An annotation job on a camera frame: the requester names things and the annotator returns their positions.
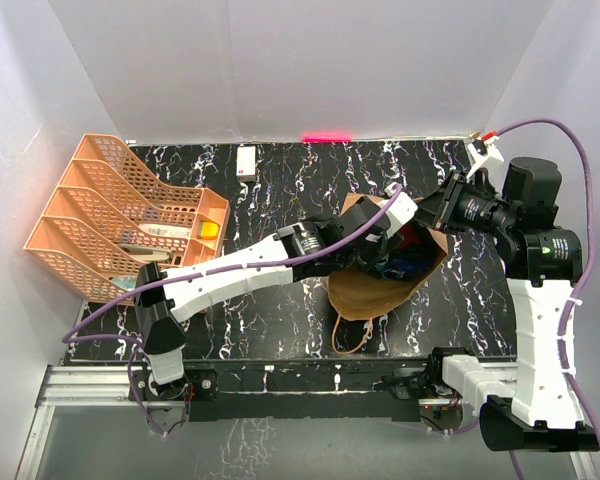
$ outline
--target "white wall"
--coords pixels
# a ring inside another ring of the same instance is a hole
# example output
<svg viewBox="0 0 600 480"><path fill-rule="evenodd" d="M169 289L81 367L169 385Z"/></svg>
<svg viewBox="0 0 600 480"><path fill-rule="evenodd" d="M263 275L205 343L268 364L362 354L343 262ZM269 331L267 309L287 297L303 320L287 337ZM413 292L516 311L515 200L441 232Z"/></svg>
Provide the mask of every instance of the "white wall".
<svg viewBox="0 0 600 480"><path fill-rule="evenodd" d="M600 416L600 1L558 1L550 9L489 121L497 129L532 116L564 121L584 143L595 186L599 258L576 315L578 382ZM500 140L509 156L557 162L563 174L558 224L585 238L584 186L568 138L550 126L525 127Z"/></svg>
<svg viewBox="0 0 600 480"><path fill-rule="evenodd" d="M85 132L115 129L48 3L0 0L0 479L81 302L22 247Z"/></svg>
<svg viewBox="0 0 600 480"><path fill-rule="evenodd" d="M466 134L551 0L50 0L125 139Z"/></svg>

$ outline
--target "brown bag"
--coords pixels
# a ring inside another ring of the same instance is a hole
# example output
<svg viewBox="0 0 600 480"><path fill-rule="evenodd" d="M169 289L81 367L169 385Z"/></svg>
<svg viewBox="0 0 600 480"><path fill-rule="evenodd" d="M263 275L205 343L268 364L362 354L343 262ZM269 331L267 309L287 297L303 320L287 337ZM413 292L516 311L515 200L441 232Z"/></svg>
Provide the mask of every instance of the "brown bag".
<svg viewBox="0 0 600 480"><path fill-rule="evenodd" d="M344 213L363 196L355 193L348 194L342 207L342 212ZM374 203L383 200L371 195L368 197ZM378 278L356 267L350 267L329 275L327 279L329 301L336 312L338 312L338 318L331 334L331 346L335 352L342 354L354 353L362 348L366 341L371 338L371 321L376 317L389 313L409 300L416 290L440 266L449 252L447 236L444 233L431 229L427 229L427 231L437 246L435 258L431 268L417 278L409 280ZM367 322L366 330L360 344L346 352L338 351L335 346L336 331L341 319L346 321L365 320Z"/></svg>

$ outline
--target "black marble table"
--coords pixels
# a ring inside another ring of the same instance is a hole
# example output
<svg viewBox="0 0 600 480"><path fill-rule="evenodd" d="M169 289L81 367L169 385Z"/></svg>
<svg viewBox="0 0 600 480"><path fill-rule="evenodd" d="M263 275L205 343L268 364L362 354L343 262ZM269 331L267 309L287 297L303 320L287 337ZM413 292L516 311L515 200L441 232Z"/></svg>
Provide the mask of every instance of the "black marble table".
<svg viewBox="0 0 600 480"><path fill-rule="evenodd" d="M231 206L224 253L261 240L275 229L320 211L339 214L348 192L381 195L402 183L413 197L427 195L453 167L469 166L460 140L333 144L263 144L257 180L236 180L237 145L148 146L136 154L168 183L209 187ZM96 305L87 305L85 315ZM334 357L336 314L324 279L255 291L217 304L185 325L186 360ZM364 322L341 324L341 349L358 344ZM132 308L110 311L84 331L137 335ZM493 241L466 233L450 241L441 268L411 299L374 320L362 357L424 357L436 346L466 346L476 354L515 354L513 305ZM128 358L124 342L71 346L69 363Z"/></svg>

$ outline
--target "white box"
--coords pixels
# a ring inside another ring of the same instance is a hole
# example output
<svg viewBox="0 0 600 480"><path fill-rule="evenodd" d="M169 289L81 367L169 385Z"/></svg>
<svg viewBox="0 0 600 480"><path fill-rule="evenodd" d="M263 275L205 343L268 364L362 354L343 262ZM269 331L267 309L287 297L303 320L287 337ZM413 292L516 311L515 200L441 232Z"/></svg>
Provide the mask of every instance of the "white box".
<svg viewBox="0 0 600 480"><path fill-rule="evenodd" d="M236 159L236 175L239 182L256 181L256 147L238 147L238 156Z"/></svg>

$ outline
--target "pink object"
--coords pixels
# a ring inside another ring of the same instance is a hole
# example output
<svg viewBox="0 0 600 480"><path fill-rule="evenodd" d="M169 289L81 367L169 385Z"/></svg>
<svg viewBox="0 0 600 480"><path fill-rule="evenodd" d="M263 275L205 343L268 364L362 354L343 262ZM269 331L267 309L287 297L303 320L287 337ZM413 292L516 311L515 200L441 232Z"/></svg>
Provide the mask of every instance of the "pink object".
<svg viewBox="0 0 600 480"><path fill-rule="evenodd" d="M351 135L344 132L312 132L302 135L302 143L351 142Z"/></svg>

